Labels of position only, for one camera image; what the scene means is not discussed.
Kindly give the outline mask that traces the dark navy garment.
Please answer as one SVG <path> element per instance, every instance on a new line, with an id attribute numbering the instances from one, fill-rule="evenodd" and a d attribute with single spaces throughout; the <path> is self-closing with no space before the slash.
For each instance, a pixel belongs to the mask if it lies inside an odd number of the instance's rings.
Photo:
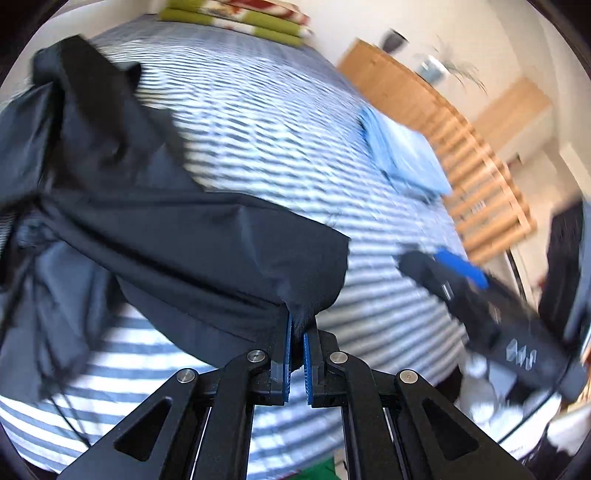
<path id="1" fill-rule="evenodd" d="M 221 367 L 283 321 L 300 338 L 344 285 L 349 240 L 185 171 L 170 114 L 81 37 L 39 51 L 1 115 L 1 393 L 37 402 L 82 374 L 123 303 Z"/>

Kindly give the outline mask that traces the folded green red blanket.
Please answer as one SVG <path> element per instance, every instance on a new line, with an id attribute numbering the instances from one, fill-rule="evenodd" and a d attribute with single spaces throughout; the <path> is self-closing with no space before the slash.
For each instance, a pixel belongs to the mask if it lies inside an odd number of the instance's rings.
<path id="1" fill-rule="evenodd" d="M 310 17 L 281 1 L 167 1 L 161 21 L 211 26 L 288 46 L 311 38 Z"/>

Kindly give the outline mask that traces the blue white striped bedspread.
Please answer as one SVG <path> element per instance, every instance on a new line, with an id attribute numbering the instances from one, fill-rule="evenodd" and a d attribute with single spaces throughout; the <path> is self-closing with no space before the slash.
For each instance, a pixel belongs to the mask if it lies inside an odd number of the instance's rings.
<path id="1" fill-rule="evenodd" d="M 136 61 L 139 99 L 171 111 L 188 170 L 212 190 L 290 208 L 349 237 L 339 299 L 318 316 L 346 352 L 388 373 L 410 368 L 434 385 L 458 371 L 464 329 L 397 267 L 405 249 L 461 250 L 439 202 L 392 186 L 370 159 L 358 92 L 311 48 L 144 16 L 94 38 L 112 61 Z M 182 368 L 207 365 L 124 308 L 86 372 L 55 400 L 1 402 L 20 456 L 62 471 Z"/>

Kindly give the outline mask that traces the dark round vase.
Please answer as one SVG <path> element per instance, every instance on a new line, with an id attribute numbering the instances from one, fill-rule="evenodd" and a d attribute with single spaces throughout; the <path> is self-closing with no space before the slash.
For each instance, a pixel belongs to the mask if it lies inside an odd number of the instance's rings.
<path id="1" fill-rule="evenodd" d="M 400 51 L 408 44 L 408 39 L 400 32 L 390 29 L 381 42 L 380 48 L 389 55 Z"/>

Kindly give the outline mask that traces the folded light blue cloth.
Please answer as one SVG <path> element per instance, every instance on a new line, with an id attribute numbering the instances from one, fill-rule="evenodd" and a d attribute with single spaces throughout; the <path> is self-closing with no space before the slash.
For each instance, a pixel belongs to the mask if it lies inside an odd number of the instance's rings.
<path id="1" fill-rule="evenodd" d="M 370 158 L 395 188 L 426 201 L 452 193 L 440 161 L 424 135 L 372 106 L 360 111 L 360 123 Z"/>

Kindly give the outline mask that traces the potted plant in blue pot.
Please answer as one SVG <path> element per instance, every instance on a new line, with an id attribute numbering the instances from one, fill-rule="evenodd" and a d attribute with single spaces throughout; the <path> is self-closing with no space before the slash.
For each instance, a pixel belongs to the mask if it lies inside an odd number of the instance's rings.
<path id="1" fill-rule="evenodd" d="M 480 79 L 479 69 L 473 63 L 458 60 L 449 43 L 440 41 L 438 47 L 433 47 L 432 54 L 419 54 L 418 59 L 415 72 L 430 85 L 438 85 L 445 78 L 453 77 L 463 88 L 470 82 L 485 95 L 488 94 L 487 87 Z"/>

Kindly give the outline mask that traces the wooden slatted bed frame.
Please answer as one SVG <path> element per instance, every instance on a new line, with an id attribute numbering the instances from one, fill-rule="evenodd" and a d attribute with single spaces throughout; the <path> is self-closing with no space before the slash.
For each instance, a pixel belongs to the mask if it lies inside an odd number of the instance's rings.
<path id="1" fill-rule="evenodd" d="M 536 231 L 506 163 L 434 87 L 360 39 L 338 70 L 370 104 L 427 138 L 453 188 L 444 203 L 472 263 L 482 266 Z"/>

